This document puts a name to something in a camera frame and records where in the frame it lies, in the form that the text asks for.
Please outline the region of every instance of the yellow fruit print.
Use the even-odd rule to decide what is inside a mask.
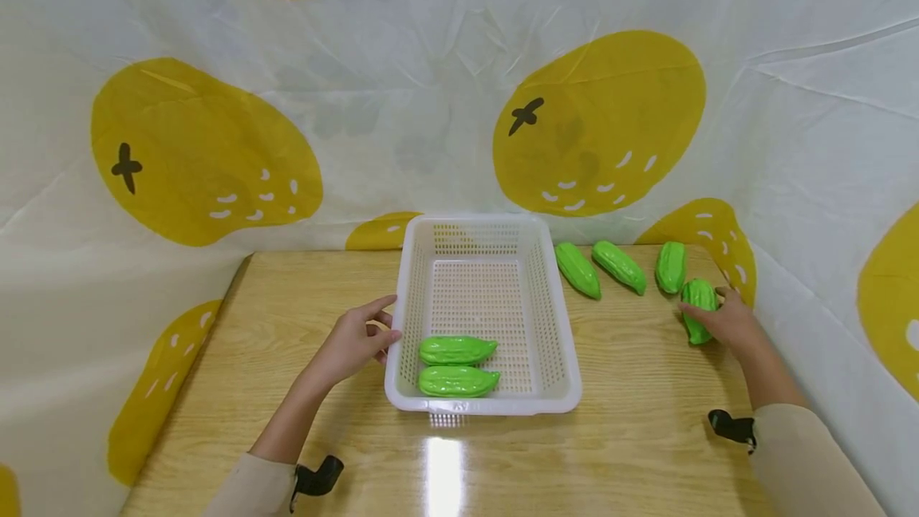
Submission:
[[[175,58],[110,77],[91,130],[111,195],[174,243],[206,246],[243,227],[290,224],[322,202],[316,156],[284,114]]]
[[[399,250],[405,241],[405,227],[421,212],[393,212],[356,227],[347,237],[345,250]]]
[[[867,340],[919,401],[919,203],[889,229],[858,276],[858,313]]]
[[[108,472],[131,487],[211,329],[220,301],[183,313],[159,336],[140,379],[108,432]]]
[[[19,517],[19,486],[16,474],[5,464],[0,464],[0,517]]]
[[[677,40],[607,34],[534,71],[492,138],[498,184],[522,208],[586,216],[627,207],[683,156],[705,76]]]
[[[641,234],[636,244],[701,244],[749,306],[756,299],[756,260],[730,203],[700,198],[673,210]]]

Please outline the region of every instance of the hand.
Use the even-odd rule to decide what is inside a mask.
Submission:
[[[392,316],[383,308],[391,306],[395,301],[395,295],[386,295],[385,298],[347,310],[335,322],[306,371],[331,389],[333,385],[361,371],[371,358],[385,365],[387,349],[399,341],[401,332],[383,329],[370,322],[373,320],[386,328],[392,327]]]
[[[717,311],[706,311],[700,307],[679,303],[677,306],[690,318],[705,326],[708,333],[715,339],[724,343],[731,353],[755,353],[757,349],[768,347],[769,341],[756,316],[752,315],[750,307],[741,300],[740,294],[729,287],[715,288],[724,303]]]

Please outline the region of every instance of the black wrist strap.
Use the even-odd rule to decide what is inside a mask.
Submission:
[[[332,491],[332,487],[338,481],[338,476],[344,470],[345,464],[342,463],[341,459],[334,456],[326,456],[322,464],[319,465],[318,471],[298,464],[293,485],[293,495],[290,497],[290,512],[293,512],[297,496],[301,493],[309,495],[309,497],[319,497]]]
[[[730,439],[738,444],[747,444],[750,448],[748,455],[756,451],[756,437],[752,434],[752,418],[733,419],[724,409],[713,409],[708,412],[708,423],[712,426],[715,435]]]

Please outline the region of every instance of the white plastic basket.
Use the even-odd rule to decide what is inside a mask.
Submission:
[[[420,215],[405,232],[386,396],[409,412],[563,413],[581,400],[581,372],[549,228],[532,215]],[[479,367],[501,372],[488,397],[454,400],[417,388],[418,345],[432,335],[496,340]]]

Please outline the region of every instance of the left hand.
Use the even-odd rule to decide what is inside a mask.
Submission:
[[[401,338],[400,331],[388,329],[392,327],[392,316],[383,311],[395,301],[395,295],[386,295],[344,312],[307,370],[331,389],[332,385],[361,371],[370,359],[385,365],[387,349]],[[387,329],[370,322],[379,322]]]

